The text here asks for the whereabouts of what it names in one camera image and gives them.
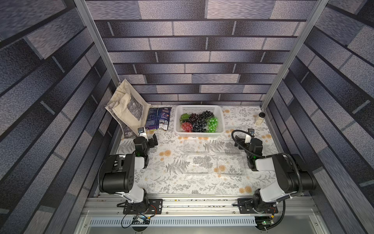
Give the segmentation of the clear plastic clamshell container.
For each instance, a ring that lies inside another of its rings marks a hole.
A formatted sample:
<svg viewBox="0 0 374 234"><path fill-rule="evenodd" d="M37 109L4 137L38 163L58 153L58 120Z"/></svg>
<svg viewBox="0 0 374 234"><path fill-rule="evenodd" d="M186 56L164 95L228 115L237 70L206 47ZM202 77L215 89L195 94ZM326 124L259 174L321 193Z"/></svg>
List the clear plastic clamshell container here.
<svg viewBox="0 0 374 234"><path fill-rule="evenodd" d="M183 163L183 172L187 174L220 174L226 176L246 174L244 156L241 154L190 154L184 157Z"/></svg>

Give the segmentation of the red grape bunch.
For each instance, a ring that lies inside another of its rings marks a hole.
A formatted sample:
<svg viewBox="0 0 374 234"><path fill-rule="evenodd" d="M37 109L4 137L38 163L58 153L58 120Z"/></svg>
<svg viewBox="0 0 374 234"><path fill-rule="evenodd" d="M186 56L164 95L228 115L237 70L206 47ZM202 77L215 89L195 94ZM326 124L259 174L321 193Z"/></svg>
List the red grape bunch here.
<svg viewBox="0 0 374 234"><path fill-rule="evenodd" d="M193 125L190 122L182 123L181 127L185 132L192 132L193 131Z"/></svg>

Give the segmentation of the dark blue grape bunch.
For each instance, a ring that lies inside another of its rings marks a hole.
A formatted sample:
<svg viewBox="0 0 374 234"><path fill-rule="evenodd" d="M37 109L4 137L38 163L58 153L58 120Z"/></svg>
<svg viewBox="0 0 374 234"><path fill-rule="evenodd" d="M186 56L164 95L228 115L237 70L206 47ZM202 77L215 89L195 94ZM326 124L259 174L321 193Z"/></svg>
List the dark blue grape bunch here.
<svg viewBox="0 0 374 234"><path fill-rule="evenodd" d="M206 121L204 119L197 119L192 123L193 132L205 132L206 131Z"/></svg>

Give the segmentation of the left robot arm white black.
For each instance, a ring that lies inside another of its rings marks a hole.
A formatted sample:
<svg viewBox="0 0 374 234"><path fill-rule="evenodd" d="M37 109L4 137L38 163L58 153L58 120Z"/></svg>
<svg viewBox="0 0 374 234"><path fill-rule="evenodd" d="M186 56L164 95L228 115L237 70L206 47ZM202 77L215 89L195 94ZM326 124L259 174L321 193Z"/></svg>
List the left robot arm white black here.
<svg viewBox="0 0 374 234"><path fill-rule="evenodd" d="M100 166L98 187L100 192L118 195L125 201L117 204L124 214L144 214L150 208L145 189L135 183L135 171L146 169L149 164L149 150L158 145L156 135L147 139L138 136L133 140L135 150L132 153L110 155Z"/></svg>

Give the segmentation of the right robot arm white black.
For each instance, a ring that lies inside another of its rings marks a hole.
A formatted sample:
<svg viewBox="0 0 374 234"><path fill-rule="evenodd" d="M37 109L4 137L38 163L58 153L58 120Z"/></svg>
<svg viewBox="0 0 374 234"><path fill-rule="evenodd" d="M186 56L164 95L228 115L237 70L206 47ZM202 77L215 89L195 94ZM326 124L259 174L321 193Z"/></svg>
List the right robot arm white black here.
<svg viewBox="0 0 374 234"><path fill-rule="evenodd" d="M305 191L314 190L317 181L309 172L304 160L298 154L278 153L264 156L263 143L257 138L250 141L235 136L235 144L246 153L247 163L253 172L274 172L276 181L257 189L252 198L238 199L235 206L240 213L276 214L277 204L302 195Z"/></svg>

